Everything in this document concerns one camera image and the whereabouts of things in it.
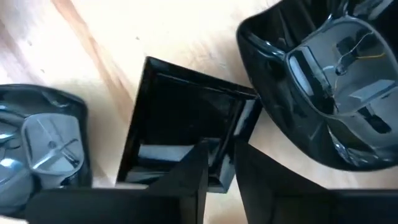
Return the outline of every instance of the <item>wooden table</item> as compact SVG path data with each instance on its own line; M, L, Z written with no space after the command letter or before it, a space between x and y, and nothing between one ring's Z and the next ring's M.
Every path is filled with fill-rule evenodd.
M96 186L113 186L144 57L250 86L235 32L277 0L2 0L0 83L35 83L82 97ZM398 187L397 169L353 174L317 164L261 114L251 144L329 188ZM238 186L208 194L206 223L246 223ZM14 221L1 219L1 223Z

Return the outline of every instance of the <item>yellow wire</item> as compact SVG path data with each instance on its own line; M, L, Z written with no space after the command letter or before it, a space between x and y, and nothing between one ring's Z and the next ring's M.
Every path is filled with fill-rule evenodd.
M371 55L371 56L362 56L362 57L357 57L357 59L368 59L368 58L380 58L383 57L386 53L383 52L379 55Z

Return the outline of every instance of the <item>wooden surface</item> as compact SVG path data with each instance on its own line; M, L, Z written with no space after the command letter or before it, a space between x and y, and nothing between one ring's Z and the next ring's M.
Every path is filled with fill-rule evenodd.
M277 0L1 0L0 83L35 83L82 97L90 109L95 185L116 179L144 57L250 86L235 31ZM397 169L333 170L301 153L261 114L251 144L329 188L398 187ZM208 194L205 223L246 223L234 180ZM0 218L0 223L18 223Z

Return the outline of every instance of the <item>glossy black plastic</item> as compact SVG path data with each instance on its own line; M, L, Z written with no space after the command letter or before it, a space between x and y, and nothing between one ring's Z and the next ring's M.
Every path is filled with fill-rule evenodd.
M207 140L147 189L56 189L28 204L30 224L203 223L208 180Z
M393 0L283 0L239 26L262 104L312 159L343 170L397 164L397 17Z
M207 139L208 190L226 192L232 140L249 141L261 108L250 88L148 57L118 182L151 184Z
M236 142L235 153L249 224L398 222L398 190L328 190L245 142Z
M91 187L87 113L60 90L0 85L0 215L24 217L43 189Z

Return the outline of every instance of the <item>light wood grain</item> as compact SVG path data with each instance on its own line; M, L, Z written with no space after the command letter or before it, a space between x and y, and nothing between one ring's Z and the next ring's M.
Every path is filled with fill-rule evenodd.
M277 0L2 0L0 83L35 83L82 97L97 187L113 185L144 57L150 55L250 86L235 41L239 23ZM398 187L389 169L370 174L321 166L300 152L266 113L251 144L329 188ZM208 194L205 222L246 223L236 180ZM0 218L0 223L18 223Z

